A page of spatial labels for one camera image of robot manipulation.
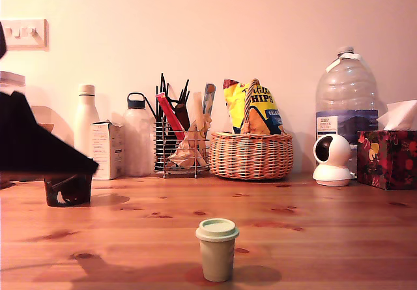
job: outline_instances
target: tissue box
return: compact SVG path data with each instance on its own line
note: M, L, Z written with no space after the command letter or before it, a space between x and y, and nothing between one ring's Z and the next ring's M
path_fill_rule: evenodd
M98 169L94 180L110 180L123 175L123 126L112 123L91 125L91 150Z
M385 190L417 188L417 131L361 131L358 181Z

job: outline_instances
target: yellow chip bag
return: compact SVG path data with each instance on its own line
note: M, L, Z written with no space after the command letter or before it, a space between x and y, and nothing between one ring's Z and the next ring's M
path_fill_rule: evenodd
M249 83L243 85L234 80L224 80L223 90L233 131L239 134L243 126L244 105ZM271 92L261 85L253 89L249 110L251 134L284 134L282 120Z

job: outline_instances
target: black cup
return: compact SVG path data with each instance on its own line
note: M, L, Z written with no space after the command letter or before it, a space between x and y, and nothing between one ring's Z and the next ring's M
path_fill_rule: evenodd
M45 178L46 204L50 207L71 207L89 203L92 175Z

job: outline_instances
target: light switch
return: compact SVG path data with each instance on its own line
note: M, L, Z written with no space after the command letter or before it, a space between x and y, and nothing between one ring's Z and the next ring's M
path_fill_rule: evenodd
M14 38L20 38L20 29L19 29L19 27L13 27L12 28L12 36Z
M6 36L6 45L13 50L19 47L46 47L46 20L1 20Z

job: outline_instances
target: basket handle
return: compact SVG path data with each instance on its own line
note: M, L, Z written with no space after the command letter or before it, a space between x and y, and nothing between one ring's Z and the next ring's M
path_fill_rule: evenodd
M248 87L248 90L246 91L246 97L245 97L245 106L244 106L244 117L243 117L243 134L249 134L250 133L250 120L249 120L249 108L250 108L250 102L252 101L252 92L256 85L259 85L259 80L254 78Z

